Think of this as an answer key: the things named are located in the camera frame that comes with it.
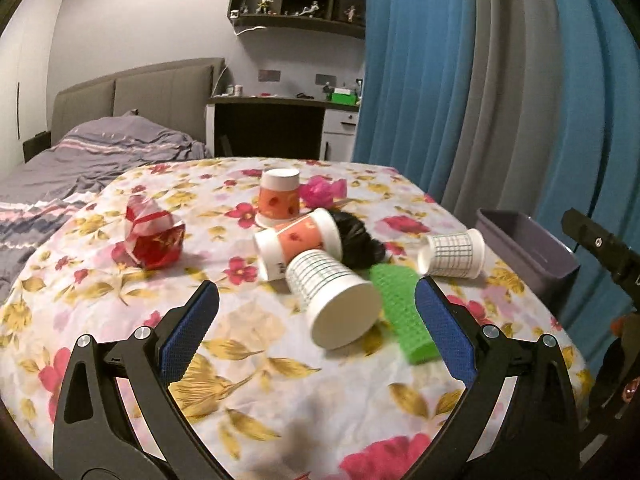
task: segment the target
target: gray trash can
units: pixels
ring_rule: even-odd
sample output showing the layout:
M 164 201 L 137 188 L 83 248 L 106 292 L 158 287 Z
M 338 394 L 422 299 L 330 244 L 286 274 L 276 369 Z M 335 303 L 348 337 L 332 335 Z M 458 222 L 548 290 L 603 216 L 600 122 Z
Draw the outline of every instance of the gray trash can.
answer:
M 523 213 L 481 208 L 477 215 L 486 244 L 557 317 L 580 268 L 573 252 Z

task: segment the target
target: floral tablecloth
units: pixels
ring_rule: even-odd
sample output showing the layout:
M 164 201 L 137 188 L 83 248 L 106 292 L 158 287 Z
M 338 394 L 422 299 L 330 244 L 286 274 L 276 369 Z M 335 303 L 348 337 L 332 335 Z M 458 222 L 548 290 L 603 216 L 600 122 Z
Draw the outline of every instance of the floral tablecloth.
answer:
M 391 168 L 272 158 L 220 158 L 128 171 L 80 210 L 27 262 L 0 309 L 0 394 L 30 444 L 52 462 L 60 384 L 79 335 L 99 342 L 155 326 L 204 279 L 218 285 L 220 312 L 185 377 L 170 391 L 195 431 L 239 480 L 399 478 L 425 449 L 463 391 L 442 361 L 411 367 L 384 319 L 350 346 L 325 352 L 284 282 L 259 283 L 252 235 L 264 168 L 300 168 L 348 181 L 341 207 L 386 242 L 398 265 L 415 267 L 420 239 L 464 227 Z M 117 264 L 131 193 L 153 196 L 186 224 L 181 259 L 148 272 Z M 484 275 L 440 280 L 450 300 L 509 336 L 558 338 L 579 399 L 591 377 L 567 334 L 489 250 Z M 474 455 L 486 452 L 504 417 L 503 388 Z M 126 381 L 124 402 L 141 443 L 160 456 Z

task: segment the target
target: curtain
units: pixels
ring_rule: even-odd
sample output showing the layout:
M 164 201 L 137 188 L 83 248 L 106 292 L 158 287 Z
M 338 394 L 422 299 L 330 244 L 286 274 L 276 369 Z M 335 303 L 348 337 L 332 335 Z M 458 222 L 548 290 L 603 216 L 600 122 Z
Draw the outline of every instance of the curtain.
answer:
M 468 226 L 479 207 L 534 212 L 562 81 L 555 0 L 476 0 L 476 9 L 470 91 L 442 200 Z
M 393 166 L 442 198 L 465 113 L 476 0 L 367 0 L 353 160 Z
M 564 55 L 562 120 L 538 213 L 561 233 L 575 207 L 640 252 L 640 51 L 611 0 L 557 0 Z M 592 370 L 631 309 L 596 258 L 578 248 L 577 281 L 560 321 Z

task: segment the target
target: gray blanket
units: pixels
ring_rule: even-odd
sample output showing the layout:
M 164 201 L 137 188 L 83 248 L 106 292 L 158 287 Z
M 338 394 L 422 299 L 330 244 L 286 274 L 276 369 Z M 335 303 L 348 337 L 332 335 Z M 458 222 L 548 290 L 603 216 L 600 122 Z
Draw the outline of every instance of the gray blanket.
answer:
M 92 193 L 130 168 L 209 156 L 203 143 L 138 116 L 76 126 L 0 183 L 0 304 L 28 257 Z

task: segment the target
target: gray curtain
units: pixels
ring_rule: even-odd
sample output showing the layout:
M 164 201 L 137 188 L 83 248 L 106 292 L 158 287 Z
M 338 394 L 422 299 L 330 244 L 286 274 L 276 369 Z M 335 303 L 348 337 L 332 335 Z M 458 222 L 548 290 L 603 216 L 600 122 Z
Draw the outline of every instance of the gray curtain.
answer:
M 555 0 L 476 0 L 470 90 L 442 205 L 532 214 L 556 138 L 562 55 Z

